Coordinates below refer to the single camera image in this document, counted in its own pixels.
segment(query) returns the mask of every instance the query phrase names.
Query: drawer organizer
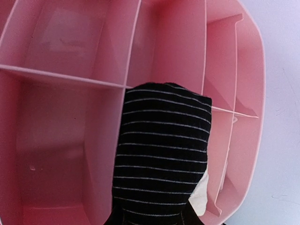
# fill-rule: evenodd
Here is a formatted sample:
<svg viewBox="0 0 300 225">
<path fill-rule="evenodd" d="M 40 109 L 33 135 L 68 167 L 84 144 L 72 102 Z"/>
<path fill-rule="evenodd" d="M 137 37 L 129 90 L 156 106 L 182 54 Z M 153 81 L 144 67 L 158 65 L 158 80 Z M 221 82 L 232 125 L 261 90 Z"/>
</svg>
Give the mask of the drawer organizer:
<svg viewBox="0 0 300 225">
<path fill-rule="evenodd" d="M 213 99 L 207 211 L 243 202 L 265 99 L 264 52 L 237 0 L 4 0 L 3 225 L 101 225 L 125 88 L 174 82 Z"/>
</svg>

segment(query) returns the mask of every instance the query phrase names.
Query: white fabric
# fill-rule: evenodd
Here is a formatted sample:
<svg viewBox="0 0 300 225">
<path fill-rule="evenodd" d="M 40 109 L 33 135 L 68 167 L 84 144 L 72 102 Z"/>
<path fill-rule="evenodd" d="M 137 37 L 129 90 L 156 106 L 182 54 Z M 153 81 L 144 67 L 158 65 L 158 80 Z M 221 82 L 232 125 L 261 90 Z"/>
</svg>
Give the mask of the white fabric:
<svg viewBox="0 0 300 225">
<path fill-rule="evenodd" d="M 194 208 L 197 216 L 202 216 L 206 211 L 208 179 L 209 176 L 206 169 L 203 177 L 189 198 L 189 202 Z"/>
</svg>

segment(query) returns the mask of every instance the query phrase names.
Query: white stripe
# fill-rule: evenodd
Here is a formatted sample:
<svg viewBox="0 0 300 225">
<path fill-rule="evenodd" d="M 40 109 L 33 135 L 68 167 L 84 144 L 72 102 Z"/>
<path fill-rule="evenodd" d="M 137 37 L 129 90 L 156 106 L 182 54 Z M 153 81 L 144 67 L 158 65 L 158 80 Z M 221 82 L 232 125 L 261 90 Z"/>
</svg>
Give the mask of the white stripe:
<svg viewBox="0 0 300 225">
<path fill-rule="evenodd" d="M 153 191 L 153 190 L 145 190 L 145 189 L 138 189 L 138 188 L 127 188 L 127 187 L 113 187 L 116 189 L 124 189 L 130 191 L 143 191 L 143 192 L 153 192 L 153 193 L 160 193 L 160 194 L 173 194 L 173 195 L 190 195 L 191 193 L 188 192 L 167 192 L 167 191 Z"/>
<path fill-rule="evenodd" d="M 184 106 L 187 106 L 187 107 L 191 107 L 191 108 L 194 108 L 194 109 L 198 109 L 198 110 L 201 110 L 201 111 L 205 111 L 205 112 L 207 112 L 209 115 L 211 115 L 211 112 L 207 111 L 206 109 L 198 108 L 198 107 L 195 107 L 195 106 L 192 106 L 192 105 L 188 105 L 188 104 L 185 104 L 185 103 L 181 103 L 181 102 L 174 102 L 174 101 L 171 101 L 171 100 L 165 100 L 165 99 L 154 98 L 154 97 L 140 98 L 140 99 L 136 99 L 136 100 L 131 100 L 131 101 L 128 101 L 128 102 L 124 102 L 124 105 L 129 104 L 129 103 L 132 103 L 132 102 L 147 101 L 147 100 L 156 100 L 156 101 L 162 101 L 162 102 L 173 103 L 173 104 L 177 104 L 177 105 L 184 105 Z"/>
<path fill-rule="evenodd" d="M 123 209 L 127 212 L 131 212 L 131 213 L 134 213 L 134 214 L 138 214 L 138 215 L 142 215 L 142 216 L 148 216 L 148 217 L 174 217 L 174 216 L 177 216 L 179 215 L 180 213 L 177 213 L 177 214 L 166 214 L 166 215 L 159 215 L 159 214 L 144 214 L 144 213 L 139 213 L 139 212 L 133 212 L 133 211 L 130 211 L 130 210 L 127 210 L 127 209 Z"/>
<path fill-rule="evenodd" d="M 159 158 L 159 159 L 167 159 L 173 161 L 182 161 L 182 162 L 191 162 L 191 163 L 207 163 L 207 161 L 194 161 L 194 160 L 187 160 L 187 159 L 180 159 L 180 158 L 168 158 L 168 157 L 159 157 L 159 156 L 147 156 L 147 155 L 125 155 L 125 154 L 118 154 L 117 156 L 126 156 L 126 157 L 147 157 L 147 158 Z"/>
<path fill-rule="evenodd" d="M 167 95 L 176 95 L 176 96 L 178 96 L 178 97 L 190 99 L 190 100 L 196 101 L 196 102 L 198 102 L 198 103 L 200 103 L 200 104 L 202 104 L 202 105 L 206 105 L 206 106 L 211 107 L 211 105 L 208 105 L 208 104 L 206 104 L 206 103 L 200 102 L 198 99 L 195 99 L 195 98 L 192 98 L 192 97 L 186 97 L 186 96 L 183 96 L 183 95 L 179 95 L 179 94 L 175 94 L 175 93 L 171 93 L 171 92 L 167 92 L 167 91 L 147 90 L 147 89 L 139 89 L 139 90 L 132 89 L 132 90 L 127 91 L 127 93 L 136 92 L 136 91 L 148 91 L 148 92 L 163 93 L 163 94 L 167 94 Z"/>
<path fill-rule="evenodd" d="M 119 146 L 122 146 L 122 145 L 152 146 L 152 147 L 158 147 L 158 148 L 179 149 L 179 150 L 187 150 L 187 151 L 196 151 L 196 152 L 206 153 L 206 151 L 203 151 L 203 150 L 173 147 L 173 146 L 167 146 L 167 145 L 139 144 L 139 143 L 121 143 L 121 144 L 119 144 Z"/>
<path fill-rule="evenodd" d="M 132 223 L 132 222 L 130 222 L 129 220 L 127 221 L 129 224 L 132 224 L 132 225 L 141 225 L 141 224 L 134 224 L 134 223 Z"/>
<path fill-rule="evenodd" d="M 203 128 L 193 127 L 193 126 L 190 126 L 190 125 L 185 125 L 185 124 L 180 124 L 180 123 L 169 123 L 169 122 L 141 120 L 141 121 L 132 121 L 132 122 L 124 123 L 124 124 L 122 124 L 122 126 L 125 126 L 125 125 L 128 125 L 128 124 L 133 124 L 133 123 L 157 123 L 157 124 L 164 124 L 164 125 L 174 125 L 174 126 L 180 126 L 180 127 L 185 127 L 185 128 L 193 128 L 193 129 L 205 131 L 206 133 L 209 134 L 209 132 L 207 130 L 204 130 Z"/>
<path fill-rule="evenodd" d="M 205 118 L 195 116 L 195 115 L 191 115 L 191 114 L 187 114 L 187 113 L 183 113 L 183 112 L 173 112 L 173 111 L 168 111 L 168 110 L 157 110 L 157 109 L 136 110 L 136 111 L 131 111 L 131 112 L 124 112 L 123 115 L 132 114 L 132 113 L 141 113 L 141 112 L 173 113 L 173 114 L 190 116 L 190 117 L 194 117 L 194 118 L 197 118 L 197 119 L 201 119 L 201 120 L 203 120 L 205 122 L 208 122 L 210 124 L 210 122 L 208 120 L 206 120 Z"/>
<path fill-rule="evenodd" d="M 182 138 L 187 138 L 191 140 L 197 140 L 197 141 L 202 141 L 207 143 L 207 141 L 201 139 L 201 138 L 196 138 L 196 137 L 188 137 L 188 136 L 182 136 L 182 135 L 170 135 L 170 134 L 161 134 L 161 133 L 152 133 L 152 132 L 140 132 L 140 131 L 130 131 L 130 132 L 125 132 L 121 135 L 127 135 L 127 134 L 143 134 L 143 135 L 158 135 L 158 136 L 170 136 L 170 137 L 182 137 Z"/>
<path fill-rule="evenodd" d="M 125 168 L 141 168 L 141 169 L 152 169 L 152 170 L 161 170 L 161 171 L 170 171 L 170 172 L 178 172 L 178 173 L 196 173 L 196 174 L 204 174 L 204 172 L 194 172 L 194 171 L 184 171 L 184 170 L 168 170 L 162 168 L 156 168 L 151 166 L 140 166 L 140 165 L 115 165 L 114 167 L 125 167 Z"/>
<path fill-rule="evenodd" d="M 120 198 L 120 197 L 116 197 L 116 196 L 114 196 L 114 198 L 130 201 L 130 202 L 135 202 L 135 203 L 144 203 L 144 204 L 153 204 L 153 205 L 185 205 L 185 204 L 187 204 L 186 202 L 185 203 L 143 202 L 143 201 L 138 201 L 138 200 L 134 200 L 134 199 Z"/>
<path fill-rule="evenodd" d="M 126 177 L 126 176 L 114 176 L 113 178 L 119 179 L 141 179 L 141 180 L 157 180 L 163 182 L 170 182 L 170 183 L 177 183 L 177 184 L 197 184 L 198 182 L 184 182 L 184 181 L 176 181 L 176 180 L 165 180 L 159 178 L 152 178 L 152 177 Z"/>
<path fill-rule="evenodd" d="M 204 97 L 203 95 L 197 94 L 197 93 L 192 92 L 192 91 L 190 91 L 190 90 L 188 90 L 188 89 L 186 89 L 186 88 L 183 88 L 183 87 L 174 87 L 174 86 L 172 86 L 172 85 L 170 85 L 170 84 L 168 84 L 168 83 L 165 83 L 165 85 L 168 85 L 168 86 L 170 86 L 170 87 L 172 87 L 172 88 L 175 88 L 175 89 L 180 89 L 180 90 L 188 91 L 189 93 L 191 93 L 191 94 L 193 94 L 193 95 L 196 95 L 196 96 Z"/>
<path fill-rule="evenodd" d="M 181 219 L 182 219 L 182 224 L 185 225 L 184 219 L 183 219 L 183 216 L 182 216 L 182 211 L 181 211 Z"/>
</svg>

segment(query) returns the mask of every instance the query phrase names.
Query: striped sock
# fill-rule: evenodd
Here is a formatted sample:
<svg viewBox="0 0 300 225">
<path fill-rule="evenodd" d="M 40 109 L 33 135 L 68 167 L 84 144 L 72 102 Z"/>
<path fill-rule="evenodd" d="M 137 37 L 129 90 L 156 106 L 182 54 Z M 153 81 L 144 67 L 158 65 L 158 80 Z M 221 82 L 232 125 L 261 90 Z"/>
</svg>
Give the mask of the striped sock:
<svg viewBox="0 0 300 225">
<path fill-rule="evenodd" d="M 210 98 L 173 83 L 126 91 L 112 195 L 127 224 L 191 224 L 183 214 L 207 168 L 210 127 Z"/>
</svg>

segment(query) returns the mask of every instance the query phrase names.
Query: white background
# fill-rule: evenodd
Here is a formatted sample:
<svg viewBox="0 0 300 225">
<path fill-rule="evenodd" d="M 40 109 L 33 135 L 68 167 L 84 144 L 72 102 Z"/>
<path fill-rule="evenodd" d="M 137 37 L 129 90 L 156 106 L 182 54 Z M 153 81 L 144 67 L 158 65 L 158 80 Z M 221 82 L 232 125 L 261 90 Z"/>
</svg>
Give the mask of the white background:
<svg viewBox="0 0 300 225">
<path fill-rule="evenodd" d="M 265 46 L 267 88 L 254 179 L 227 225 L 300 225 L 300 0 L 241 0 Z"/>
</svg>

